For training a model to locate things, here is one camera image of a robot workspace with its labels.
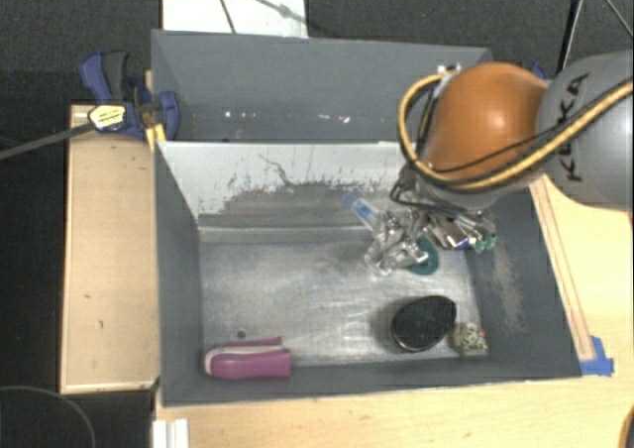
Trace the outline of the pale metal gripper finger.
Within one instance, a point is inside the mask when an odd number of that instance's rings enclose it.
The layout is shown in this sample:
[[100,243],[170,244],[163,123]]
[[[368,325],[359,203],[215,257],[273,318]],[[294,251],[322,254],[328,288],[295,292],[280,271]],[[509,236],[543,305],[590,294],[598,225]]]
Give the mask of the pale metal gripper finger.
[[387,276],[396,270],[392,256],[394,244],[383,244],[374,241],[367,249],[364,260],[370,269],[380,275]]
[[397,246],[394,263],[397,268],[425,267],[430,260],[429,252],[416,242],[403,242]]

